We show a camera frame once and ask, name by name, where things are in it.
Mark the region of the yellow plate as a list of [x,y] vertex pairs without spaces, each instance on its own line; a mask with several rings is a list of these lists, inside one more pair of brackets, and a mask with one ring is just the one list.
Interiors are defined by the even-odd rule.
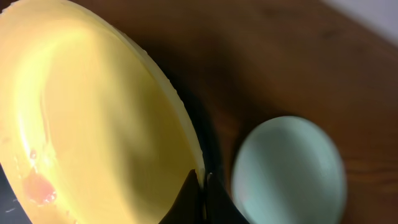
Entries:
[[1,12],[1,165],[32,223],[158,223],[205,175],[169,79],[71,1]]

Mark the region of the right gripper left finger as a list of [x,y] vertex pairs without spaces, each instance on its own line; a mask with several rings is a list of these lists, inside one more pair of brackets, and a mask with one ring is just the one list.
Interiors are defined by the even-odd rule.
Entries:
[[197,173],[191,170],[180,189],[172,207],[159,224],[201,223],[201,188]]

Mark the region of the mint plate front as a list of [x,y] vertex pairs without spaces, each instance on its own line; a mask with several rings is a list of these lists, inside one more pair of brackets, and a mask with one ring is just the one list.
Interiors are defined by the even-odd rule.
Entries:
[[231,193],[249,223],[339,223],[346,204],[343,162],[313,122],[273,118],[254,128],[239,148]]

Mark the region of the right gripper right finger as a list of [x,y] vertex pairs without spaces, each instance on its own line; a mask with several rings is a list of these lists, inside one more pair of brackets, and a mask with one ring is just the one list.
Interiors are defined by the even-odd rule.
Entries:
[[216,174],[207,175],[205,197],[206,223],[249,224],[232,202]]

